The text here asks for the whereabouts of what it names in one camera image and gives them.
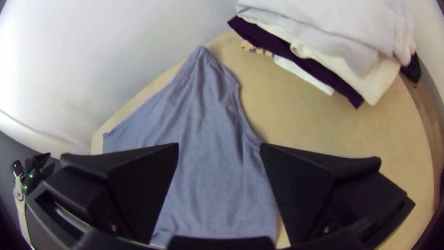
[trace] gray t-shirt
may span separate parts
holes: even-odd
[[[275,240],[278,214],[262,141],[248,125],[239,84],[206,48],[103,140],[104,153],[179,143],[151,244],[167,246],[174,235]]]

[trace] beige floor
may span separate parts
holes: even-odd
[[[419,82],[418,85],[415,86],[415,84],[410,82],[407,78],[402,75],[401,77],[412,95],[429,141],[435,177],[434,208],[436,209],[439,202],[439,180],[444,167],[444,133],[439,124],[436,109],[432,103],[430,94],[424,84]]]

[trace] folded shirt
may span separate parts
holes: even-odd
[[[299,58],[290,50],[290,44],[266,31],[257,25],[250,24],[244,19],[234,17],[228,22],[228,25],[236,31],[241,37],[248,40],[256,47],[264,48],[272,53],[284,57],[304,71],[318,79],[319,81],[331,86],[335,91],[348,98],[350,103],[357,109],[364,101],[362,96],[348,85],[337,74],[324,67],[319,62],[310,58]]]
[[[334,89],[330,86],[328,86],[327,84],[319,81],[318,79],[314,78],[312,75],[310,75],[309,73],[305,72],[303,69],[301,69],[299,66],[297,66],[294,62],[283,58],[281,56],[277,56],[273,53],[271,53],[268,50],[262,49],[262,48],[257,48],[255,46],[253,46],[249,41],[247,40],[243,40],[242,43],[240,44],[241,48],[252,52],[252,53],[256,53],[256,54],[262,54],[262,55],[266,55],[266,56],[270,56],[273,57],[274,62],[281,66],[282,68],[286,69],[287,71],[299,76],[301,79],[305,80],[306,82],[312,84],[313,86],[315,86],[316,88],[320,89],[321,91],[323,91],[324,93],[328,94],[328,95],[333,95],[334,93]]]
[[[341,57],[329,56],[312,49],[292,37],[276,25],[257,23],[263,30],[290,43],[290,49],[300,58],[312,58],[336,73],[354,88],[370,105],[375,105],[399,74],[399,63],[389,58],[378,58],[369,72],[361,77],[356,74]]]
[[[238,16],[274,24],[365,75],[379,52],[408,65],[416,50],[405,0],[238,0]]]

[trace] beige surface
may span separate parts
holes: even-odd
[[[379,156],[381,172],[407,191],[415,208],[381,249],[411,249],[432,217],[430,150],[415,104],[402,80],[376,106],[355,110],[345,97],[324,94],[273,60],[240,48],[229,31],[207,45],[238,79],[240,100],[252,129],[266,142],[344,157]],[[174,77],[183,62],[157,78],[114,114],[93,136],[92,154],[102,152],[102,134],[113,129]],[[289,246],[281,223],[277,247]]]

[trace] white towel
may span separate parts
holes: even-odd
[[[312,75],[307,73],[305,70],[301,69],[296,63],[294,63],[286,58],[277,56],[277,55],[274,56],[274,62],[277,65],[281,66],[282,68],[288,70],[289,72],[299,76],[301,79],[305,80],[306,82],[312,84],[313,86],[320,89],[324,93],[326,93],[330,96],[333,95],[334,89],[332,87],[330,87],[327,84],[321,82],[320,80],[314,78]]]
[[[415,50],[408,0],[238,0],[238,16],[283,28],[302,43],[344,58],[365,75],[379,52],[402,64]]]
[[[257,24],[265,31],[290,43],[290,48],[300,58],[312,58],[336,73],[356,90],[370,105],[375,105],[399,74],[400,65],[388,58],[378,58],[364,77],[358,76],[341,57],[328,56],[316,51],[275,25]]]

